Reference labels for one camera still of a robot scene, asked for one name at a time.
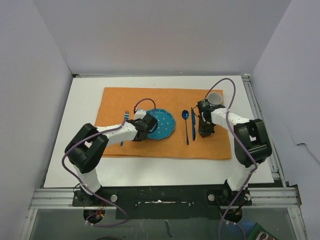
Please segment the blue polka dot plate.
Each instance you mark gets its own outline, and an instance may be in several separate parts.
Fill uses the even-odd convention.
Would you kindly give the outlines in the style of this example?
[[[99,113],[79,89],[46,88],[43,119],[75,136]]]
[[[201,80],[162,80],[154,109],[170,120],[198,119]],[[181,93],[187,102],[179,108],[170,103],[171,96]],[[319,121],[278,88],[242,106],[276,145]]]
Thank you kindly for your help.
[[[175,130],[176,121],[173,115],[162,108],[157,108],[153,117],[157,120],[157,125],[148,133],[151,140],[164,140]]]

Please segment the blue plastic knife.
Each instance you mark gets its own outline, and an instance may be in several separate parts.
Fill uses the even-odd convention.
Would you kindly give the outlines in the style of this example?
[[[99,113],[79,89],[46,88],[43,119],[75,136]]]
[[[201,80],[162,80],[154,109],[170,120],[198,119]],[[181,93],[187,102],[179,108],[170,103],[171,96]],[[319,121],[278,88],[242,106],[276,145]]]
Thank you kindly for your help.
[[[192,126],[192,140],[196,139],[196,114],[194,108],[191,107],[191,126]]]

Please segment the blue plastic fork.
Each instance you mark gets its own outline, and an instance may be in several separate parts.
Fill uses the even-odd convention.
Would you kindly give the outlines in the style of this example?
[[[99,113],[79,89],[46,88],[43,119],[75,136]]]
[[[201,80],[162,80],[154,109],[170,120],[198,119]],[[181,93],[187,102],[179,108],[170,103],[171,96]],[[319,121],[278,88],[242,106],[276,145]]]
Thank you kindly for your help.
[[[130,116],[129,111],[128,111],[128,110],[125,110],[125,112],[124,112],[124,120],[125,120],[125,121],[128,120],[128,119],[129,119],[129,116]]]

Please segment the blue plastic spoon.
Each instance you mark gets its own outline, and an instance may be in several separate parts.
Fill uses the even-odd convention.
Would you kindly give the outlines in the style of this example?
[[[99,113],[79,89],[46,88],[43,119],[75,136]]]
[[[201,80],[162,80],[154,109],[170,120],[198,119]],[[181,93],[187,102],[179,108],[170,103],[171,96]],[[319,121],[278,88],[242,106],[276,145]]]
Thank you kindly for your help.
[[[189,134],[188,134],[188,124],[187,124],[187,120],[189,118],[189,111],[187,109],[184,109],[181,113],[181,116],[185,122],[186,144],[189,145]]]

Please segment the blue white mug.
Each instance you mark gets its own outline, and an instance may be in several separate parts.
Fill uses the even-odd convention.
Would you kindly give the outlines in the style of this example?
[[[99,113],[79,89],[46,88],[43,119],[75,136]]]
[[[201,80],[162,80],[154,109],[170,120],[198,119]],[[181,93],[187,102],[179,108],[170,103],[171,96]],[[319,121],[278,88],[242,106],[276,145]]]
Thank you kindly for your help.
[[[211,105],[221,105],[223,103],[223,97],[217,92],[210,92],[206,99]]]

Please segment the orange cloth placemat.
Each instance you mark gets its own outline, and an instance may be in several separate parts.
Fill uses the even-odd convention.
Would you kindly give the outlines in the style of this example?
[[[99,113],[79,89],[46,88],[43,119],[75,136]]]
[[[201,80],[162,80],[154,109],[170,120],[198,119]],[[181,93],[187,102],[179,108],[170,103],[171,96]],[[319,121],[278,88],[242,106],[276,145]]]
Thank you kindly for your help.
[[[214,133],[206,138],[196,135],[192,139],[192,122],[187,120],[189,145],[186,144],[185,121],[183,110],[190,110],[204,99],[205,89],[182,88],[132,88],[106,87],[103,90],[99,110],[95,120],[96,127],[120,124],[125,110],[133,111],[139,100],[147,98],[138,105],[140,109],[151,110],[154,107],[171,113],[175,119],[175,130],[163,140],[146,139],[141,142],[127,141],[108,146],[104,157],[161,157],[181,159],[229,160],[232,148],[228,131],[221,126],[214,128]]]

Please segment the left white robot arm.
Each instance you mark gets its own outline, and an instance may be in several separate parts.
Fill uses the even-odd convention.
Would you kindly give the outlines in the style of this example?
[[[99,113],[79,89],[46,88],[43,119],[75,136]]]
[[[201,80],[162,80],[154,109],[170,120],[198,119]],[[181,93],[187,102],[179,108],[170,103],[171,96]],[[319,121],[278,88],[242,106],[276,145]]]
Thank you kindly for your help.
[[[79,181],[88,204],[95,206],[102,199],[96,167],[105,149],[121,142],[144,141],[157,126],[157,119],[147,113],[142,118],[125,119],[112,126],[95,127],[86,123],[81,127],[65,148],[61,163]]]

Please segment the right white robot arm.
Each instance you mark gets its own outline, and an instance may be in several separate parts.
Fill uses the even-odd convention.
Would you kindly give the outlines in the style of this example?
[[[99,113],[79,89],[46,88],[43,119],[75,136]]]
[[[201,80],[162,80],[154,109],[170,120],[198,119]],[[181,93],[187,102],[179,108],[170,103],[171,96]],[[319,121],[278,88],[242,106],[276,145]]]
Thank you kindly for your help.
[[[222,192],[223,200],[230,205],[241,198],[240,190],[246,188],[253,172],[271,154],[272,147],[262,119],[249,119],[232,113],[223,104],[211,104],[208,99],[197,102],[198,133],[207,138],[215,127],[228,130],[234,139],[235,169],[226,180],[229,188]]]

